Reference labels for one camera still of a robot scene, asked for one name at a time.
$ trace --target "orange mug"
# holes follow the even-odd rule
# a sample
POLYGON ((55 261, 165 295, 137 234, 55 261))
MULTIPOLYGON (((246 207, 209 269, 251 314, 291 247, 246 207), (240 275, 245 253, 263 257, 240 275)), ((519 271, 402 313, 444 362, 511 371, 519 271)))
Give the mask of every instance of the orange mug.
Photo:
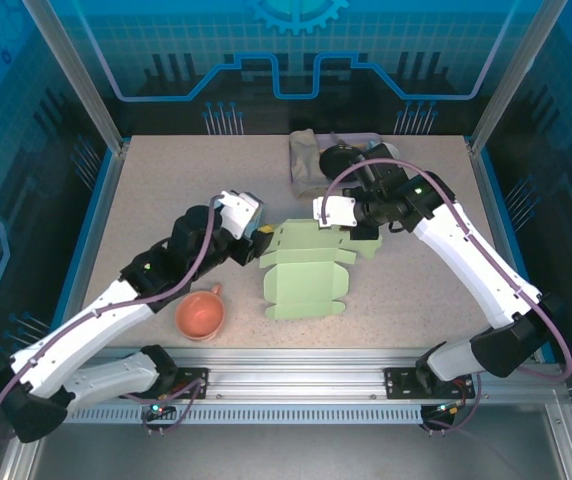
POLYGON ((218 283, 211 291, 186 295, 175 310, 175 325, 189 340, 204 342, 217 335, 224 324, 222 286, 218 283))

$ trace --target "table surface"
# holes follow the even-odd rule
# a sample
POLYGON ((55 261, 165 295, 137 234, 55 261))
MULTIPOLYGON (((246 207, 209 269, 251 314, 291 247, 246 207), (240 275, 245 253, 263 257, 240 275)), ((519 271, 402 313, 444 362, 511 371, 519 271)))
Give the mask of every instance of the table surface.
MULTIPOLYGON (((460 136, 384 136, 404 160, 439 174, 480 233, 492 242, 479 190, 460 136)), ((97 298, 132 258, 171 233, 187 208, 222 190, 249 191, 266 203, 264 223, 310 218, 310 200, 290 185, 288 136, 135 136, 119 179, 85 304, 97 298)), ((174 324, 176 300, 111 346, 139 347, 430 347, 487 327, 480 307, 445 263, 407 233, 388 234, 374 260, 359 256, 341 315, 269 320, 258 262, 232 260, 193 284, 223 285, 226 320, 205 343, 182 337, 174 324)))

